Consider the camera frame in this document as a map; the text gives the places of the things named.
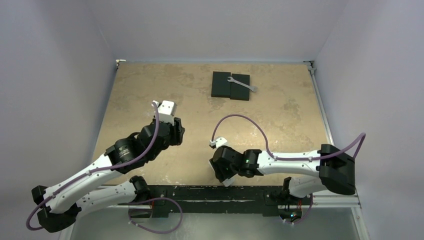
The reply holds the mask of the black foam block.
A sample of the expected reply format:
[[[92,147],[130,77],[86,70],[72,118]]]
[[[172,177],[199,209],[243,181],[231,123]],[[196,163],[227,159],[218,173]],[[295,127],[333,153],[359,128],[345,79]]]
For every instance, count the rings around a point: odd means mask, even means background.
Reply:
[[[214,71],[212,74],[211,97],[214,98],[230,98],[231,83],[228,77],[230,72]]]
[[[238,82],[241,82],[245,85],[250,85],[250,75],[248,74],[237,74],[232,73],[231,76]],[[230,83],[230,99],[239,100],[239,101],[249,101],[250,100],[250,90],[240,84],[231,82]]]

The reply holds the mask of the aluminium frame rail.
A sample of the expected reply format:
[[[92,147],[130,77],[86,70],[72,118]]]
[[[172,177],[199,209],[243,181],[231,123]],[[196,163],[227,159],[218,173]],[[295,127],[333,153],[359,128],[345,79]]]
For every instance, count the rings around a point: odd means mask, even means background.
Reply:
[[[319,105],[320,114],[322,122],[326,132],[327,141],[334,145],[333,135],[330,129],[328,118],[325,112],[325,108],[322,102],[318,84],[315,78],[316,68],[314,67],[313,61],[304,61],[303,62],[310,74],[312,85],[314,88],[315,96],[317,103]],[[354,195],[340,195],[332,193],[328,190],[317,192],[313,197],[313,207],[314,208],[326,208],[326,209],[348,209],[351,212],[352,220],[351,224],[353,225],[354,230],[360,240],[369,240],[370,235],[368,233],[366,224],[363,219],[362,206],[358,193]]]

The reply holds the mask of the silver wrench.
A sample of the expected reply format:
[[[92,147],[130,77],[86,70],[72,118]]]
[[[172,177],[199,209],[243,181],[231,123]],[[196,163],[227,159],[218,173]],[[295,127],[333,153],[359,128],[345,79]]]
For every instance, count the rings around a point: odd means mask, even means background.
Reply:
[[[258,88],[256,86],[250,86],[250,85],[248,85],[246,83],[243,83],[241,81],[238,81],[238,80],[234,79],[232,76],[229,76],[227,78],[227,81],[230,82],[230,83],[235,83],[237,85],[243,86],[243,87],[249,89],[252,92],[257,92],[257,90],[258,90]]]

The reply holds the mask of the left black foam block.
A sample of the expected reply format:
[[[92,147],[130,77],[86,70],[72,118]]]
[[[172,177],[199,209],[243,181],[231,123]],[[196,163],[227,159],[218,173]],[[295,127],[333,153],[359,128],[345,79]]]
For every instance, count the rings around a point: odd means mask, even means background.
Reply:
[[[212,74],[211,97],[214,98],[230,98],[231,83],[228,77],[230,72],[214,71]]]

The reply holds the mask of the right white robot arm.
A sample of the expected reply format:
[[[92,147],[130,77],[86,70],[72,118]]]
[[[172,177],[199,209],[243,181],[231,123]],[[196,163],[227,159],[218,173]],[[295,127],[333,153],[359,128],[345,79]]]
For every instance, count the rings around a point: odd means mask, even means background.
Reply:
[[[215,177],[226,187],[236,175],[253,178],[270,174],[299,174],[283,184],[280,196],[288,204],[310,193],[328,190],[339,195],[353,195],[355,187],[355,158],[331,144],[322,144],[319,150],[299,153],[268,153],[248,149],[243,153],[222,145],[209,164]]]

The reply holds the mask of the right black foam block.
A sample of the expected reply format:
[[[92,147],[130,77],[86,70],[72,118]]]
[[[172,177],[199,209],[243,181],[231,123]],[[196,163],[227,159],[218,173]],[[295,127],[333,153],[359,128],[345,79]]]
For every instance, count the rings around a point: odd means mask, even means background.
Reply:
[[[250,75],[248,74],[237,74],[232,73],[231,76],[238,82],[241,82],[245,85],[250,85]],[[240,84],[231,82],[230,83],[230,99],[239,100],[239,101],[249,101],[250,100],[250,90]]]

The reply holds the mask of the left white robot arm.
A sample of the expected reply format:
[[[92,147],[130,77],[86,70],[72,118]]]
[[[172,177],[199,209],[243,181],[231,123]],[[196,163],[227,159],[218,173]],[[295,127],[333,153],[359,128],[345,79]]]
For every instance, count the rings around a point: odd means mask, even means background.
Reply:
[[[115,178],[143,167],[170,146],[183,142],[185,128],[179,117],[173,122],[153,119],[141,131],[119,139],[93,163],[74,176],[54,186],[38,185],[31,190],[36,208],[26,220],[31,231],[59,232],[73,225],[88,213],[112,205],[142,205],[153,201],[151,191],[142,176],[98,190]]]

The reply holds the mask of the white remote control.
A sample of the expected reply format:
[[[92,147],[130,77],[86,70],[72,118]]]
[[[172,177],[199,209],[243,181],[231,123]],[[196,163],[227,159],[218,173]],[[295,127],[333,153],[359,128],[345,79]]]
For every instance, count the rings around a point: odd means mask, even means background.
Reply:
[[[227,178],[227,179],[225,179],[225,180],[222,182],[222,185],[223,185],[224,187],[229,187],[229,186],[231,186],[231,185],[234,183],[235,179],[236,179],[236,176],[235,176],[235,175],[234,175],[234,176],[232,176],[232,177],[230,177],[230,178]]]

